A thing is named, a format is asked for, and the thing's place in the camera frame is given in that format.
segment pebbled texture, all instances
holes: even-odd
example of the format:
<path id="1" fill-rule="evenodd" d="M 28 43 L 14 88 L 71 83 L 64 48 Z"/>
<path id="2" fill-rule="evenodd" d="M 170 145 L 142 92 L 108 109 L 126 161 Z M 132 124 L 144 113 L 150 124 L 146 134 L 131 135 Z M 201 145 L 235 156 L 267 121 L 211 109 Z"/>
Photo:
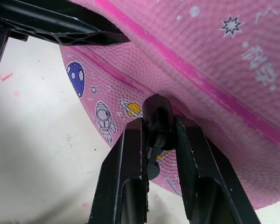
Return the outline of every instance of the pebbled texture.
<path id="1" fill-rule="evenodd" d="M 61 47 L 66 68 L 82 65 L 81 102 L 110 145 L 158 93 L 228 157 L 255 209 L 280 200 L 280 0 L 73 2 L 131 40 Z M 159 164 L 154 182 L 180 194 L 175 153 Z"/>

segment white surface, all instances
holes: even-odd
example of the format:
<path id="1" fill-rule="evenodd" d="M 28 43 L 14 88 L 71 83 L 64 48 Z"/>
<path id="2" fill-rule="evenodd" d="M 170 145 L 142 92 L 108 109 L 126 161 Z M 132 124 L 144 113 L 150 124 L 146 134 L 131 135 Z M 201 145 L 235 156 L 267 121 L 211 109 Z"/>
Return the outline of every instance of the white surface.
<path id="1" fill-rule="evenodd" d="M 71 86 L 59 47 L 9 39 L 0 64 L 0 223 L 86 223 L 109 150 Z M 148 223 L 189 223 L 181 197 L 150 184 L 148 199 Z M 262 223 L 280 224 L 280 203 L 257 214 Z"/>

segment star cartoon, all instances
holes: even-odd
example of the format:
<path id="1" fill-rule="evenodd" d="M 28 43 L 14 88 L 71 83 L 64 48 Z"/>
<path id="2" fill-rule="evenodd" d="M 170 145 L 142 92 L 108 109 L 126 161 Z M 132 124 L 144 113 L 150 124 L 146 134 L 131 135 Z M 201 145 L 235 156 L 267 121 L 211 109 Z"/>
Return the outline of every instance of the star cartoon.
<path id="1" fill-rule="evenodd" d="M 94 85 L 91 86 L 90 90 L 91 90 L 91 92 L 92 92 L 93 94 L 97 93 L 97 91 L 98 91 L 97 87 L 94 86 Z"/>
<path id="2" fill-rule="evenodd" d="M 241 33 L 242 31 L 239 29 L 241 25 L 243 25 L 243 22 L 238 21 L 239 16 L 237 16 L 235 19 L 233 19 L 231 16 L 229 16 L 228 21 L 223 21 L 224 26 L 221 28 L 221 30 L 225 31 L 224 37 L 226 37 L 228 34 L 230 34 L 232 37 L 234 37 L 236 32 Z"/>

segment yellow planet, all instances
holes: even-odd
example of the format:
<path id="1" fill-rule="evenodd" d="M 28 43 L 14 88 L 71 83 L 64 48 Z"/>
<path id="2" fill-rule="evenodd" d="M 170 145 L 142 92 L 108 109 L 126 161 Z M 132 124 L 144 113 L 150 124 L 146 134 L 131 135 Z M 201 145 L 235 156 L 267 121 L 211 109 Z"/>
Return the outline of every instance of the yellow planet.
<path id="1" fill-rule="evenodd" d="M 135 103 L 135 102 L 130 102 L 125 99 L 121 99 L 119 101 L 120 106 L 126 111 L 127 115 L 130 117 L 137 117 L 141 118 L 142 117 L 142 111 L 140 109 L 140 106 Z"/>

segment rocket cartoon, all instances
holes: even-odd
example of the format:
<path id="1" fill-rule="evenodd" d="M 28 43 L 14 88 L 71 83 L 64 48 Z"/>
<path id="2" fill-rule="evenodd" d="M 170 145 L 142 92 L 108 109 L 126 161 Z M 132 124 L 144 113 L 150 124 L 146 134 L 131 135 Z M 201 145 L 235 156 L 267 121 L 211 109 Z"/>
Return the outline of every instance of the rocket cartoon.
<path id="1" fill-rule="evenodd" d="M 96 114 L 97 114 L 97 126 L 98 130 L 103 134 L 104 138 L 110 143 L 110 145 L 113 145 L 113 138 L 110 134 L 110 129 L 113 131 L 113 133 L 116 133 L 116 126 L 114 123 L 112 123 L 112 116 L 107 108 L 107 106 L 99 101 L 96 106 Z"/>

